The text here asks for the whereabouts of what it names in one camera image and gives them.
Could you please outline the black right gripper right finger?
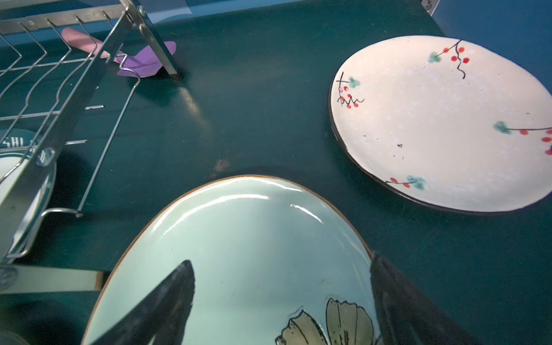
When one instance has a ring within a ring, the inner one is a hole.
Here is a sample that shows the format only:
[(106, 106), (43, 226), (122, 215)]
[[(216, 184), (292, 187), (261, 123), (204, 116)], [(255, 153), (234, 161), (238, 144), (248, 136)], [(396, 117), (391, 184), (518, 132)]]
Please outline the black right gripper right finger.
[(384, 344), (478, 344), (394, 264), (374, 254), (370, 268), (377, 321)]

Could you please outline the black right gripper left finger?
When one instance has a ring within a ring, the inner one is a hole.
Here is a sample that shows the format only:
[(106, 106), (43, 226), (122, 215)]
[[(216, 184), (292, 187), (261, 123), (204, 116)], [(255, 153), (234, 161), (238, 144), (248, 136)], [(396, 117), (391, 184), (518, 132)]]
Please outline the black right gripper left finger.
[(181, 344), (196, 289), (191, 261), (184, 260), (95, 344)]

